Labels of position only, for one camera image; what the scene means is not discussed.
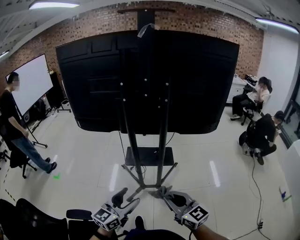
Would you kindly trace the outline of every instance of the ceiling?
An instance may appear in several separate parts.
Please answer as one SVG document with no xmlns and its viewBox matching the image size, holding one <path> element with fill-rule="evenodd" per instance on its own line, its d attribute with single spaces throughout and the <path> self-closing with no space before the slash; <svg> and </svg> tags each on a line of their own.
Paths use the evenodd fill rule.
<svg viewBox="0 0 300 240">
<path fill-rule="evenodd" d="M 223 10 L 256 24 L 255 17 L 268 17 L 300 28 L 300 0 L 176 0 Z M 0 53 L 10 50 L 4 60 L 25 42 L 52 25 L 83 11 L 126 0 L 76 0 L 71 9 L 29 10 L 32 0 L 0 0 Z"/>
</svg>

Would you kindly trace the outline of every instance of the white wall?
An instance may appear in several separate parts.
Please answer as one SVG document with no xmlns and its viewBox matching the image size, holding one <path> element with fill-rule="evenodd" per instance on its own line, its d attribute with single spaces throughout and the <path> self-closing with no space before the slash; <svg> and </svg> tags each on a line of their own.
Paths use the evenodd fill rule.
<svg viewBox="0 0 300 240">
<path fill-rule="evenodd" d="M 285 110 L 285 100 L 289 95 L 297 65 L 298 46 L 297 34 L 275 27 L 269 27 L 265 31 L 257 76 L 271 79 L 273 92 L 264 106 L 264 114 L 273 115 L 278 110 Z"/>
</svg>

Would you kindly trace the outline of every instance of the green marking on floor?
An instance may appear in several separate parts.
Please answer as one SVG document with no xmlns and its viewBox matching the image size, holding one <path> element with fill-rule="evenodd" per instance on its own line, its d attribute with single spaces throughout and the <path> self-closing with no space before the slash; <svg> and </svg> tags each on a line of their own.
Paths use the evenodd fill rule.
<svg viewBox="0 0 300 240">
<path fill-rule="evenodd" d="M 53 178 L 54 178 L 54 179 L 57 179 L 57 180 L 60 179 L 60 172 L 58 173 L 57 176 L 53 176 Z"/>
</svg>

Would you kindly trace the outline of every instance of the blue jeans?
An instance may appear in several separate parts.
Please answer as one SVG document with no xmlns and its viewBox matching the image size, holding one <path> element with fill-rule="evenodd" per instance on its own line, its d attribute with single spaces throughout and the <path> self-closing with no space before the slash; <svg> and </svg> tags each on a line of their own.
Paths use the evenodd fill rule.
<svg viewBox="0 0 300 240">
<path fill-rule="evenodd" d="M 33 146 L 32 142 L 26 137 L 11 140 L 11 142 L 29 157 L 39 168 L 45 172 L 50 171 L 51 164 L 47 163 Z"/>
</svg>

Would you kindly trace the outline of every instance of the whiteboard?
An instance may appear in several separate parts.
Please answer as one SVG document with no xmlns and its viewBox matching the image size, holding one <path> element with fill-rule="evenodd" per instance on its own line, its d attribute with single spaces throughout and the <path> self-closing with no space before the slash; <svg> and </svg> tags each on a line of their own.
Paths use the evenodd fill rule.
<svg viewBox="0 0 300 240">
<path fill-rule="evenodd" d="M 20 89 L 13 91 L 15 102 L 24 115 L 51 87 L 53 87 L 45 55 L 41 55 L 14 72 L 19 74 Z"/>
</svg>

